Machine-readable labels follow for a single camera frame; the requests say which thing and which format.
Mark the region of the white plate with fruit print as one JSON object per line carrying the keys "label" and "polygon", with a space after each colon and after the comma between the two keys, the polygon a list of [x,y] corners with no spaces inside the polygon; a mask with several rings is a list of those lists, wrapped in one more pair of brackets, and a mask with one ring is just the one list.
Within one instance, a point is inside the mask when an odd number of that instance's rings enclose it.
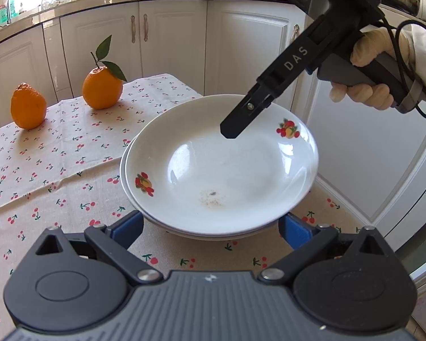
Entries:
{"label": "white plate with fruit print", "polygon": [[319,166],[308,128],[273,104],[227,139],[220,124],[240,100],[209,95],[176,105],[132,140],[121,160],[121,184],[146,219],[194,239],[248,236],[308,194]]}

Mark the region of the white kitchen cabinets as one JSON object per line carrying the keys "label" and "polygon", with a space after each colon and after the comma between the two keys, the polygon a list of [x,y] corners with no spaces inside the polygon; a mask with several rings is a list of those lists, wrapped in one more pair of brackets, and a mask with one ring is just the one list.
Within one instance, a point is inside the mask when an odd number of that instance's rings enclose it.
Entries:
{"label": "white kitchen cabinets", "polygon": [[[97,46],[130,80],[168,73],[201,95],[243,94],[309,23],[279,0],[77,1],[0,30],[0,140],[11,95],[25,82],[81,113],[76,100]],[[321,184],[395,247],[426,224],[426,120],[333,104],[329,84],[302,75],[279,104],[303,118],[321,154]]]}

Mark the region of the cherry print tablecloth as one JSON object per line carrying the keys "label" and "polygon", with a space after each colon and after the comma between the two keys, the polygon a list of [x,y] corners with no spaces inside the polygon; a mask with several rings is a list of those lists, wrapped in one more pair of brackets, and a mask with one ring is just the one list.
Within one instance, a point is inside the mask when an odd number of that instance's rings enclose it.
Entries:
{"label": "cherry print tablecloth", "polygon": [[[40,128],[24,131],[13,122],[0,128],[0,340],[14,328],[3,304],[4,286],[37,237],[48,226],[83,232],[130,213],[119,176],[126,146],[156,115],[199,97],[174,76],[152,76],[125,84],[113,108],[96,112],[79,97],[49,107]],[[363,226],[318,185],[292,212],[340,232]],[[292,250],[274,227],[248,238],[208,242],[146,222],[130,251],[167,274],[171,269],[257,273]]]}

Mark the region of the orange with green leaf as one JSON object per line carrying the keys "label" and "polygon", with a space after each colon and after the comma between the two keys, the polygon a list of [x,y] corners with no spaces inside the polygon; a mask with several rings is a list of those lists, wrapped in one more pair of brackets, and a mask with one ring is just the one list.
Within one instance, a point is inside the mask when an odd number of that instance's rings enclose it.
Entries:
{"label": "orange with green leaf", "polygon": [[120,66],[107,60],[111,41],[112,35],[109,35],[95,52],[91,52],[95,66],[85,77],[81,88],[83,100],[94,110],[114,106],[121,98],[123,85],[127,81]]}

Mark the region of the pointed orange without leaf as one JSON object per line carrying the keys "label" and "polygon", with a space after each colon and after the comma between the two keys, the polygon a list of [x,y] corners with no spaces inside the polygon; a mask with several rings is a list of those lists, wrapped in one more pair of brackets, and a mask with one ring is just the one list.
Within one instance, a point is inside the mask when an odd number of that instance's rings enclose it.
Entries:
{"label": "pointed orange without leaf", "polygon": [[26,130],[37,128],[46,118],[45,98],[25,82],[19,84],[11,97],[11,118],[15,124]]}

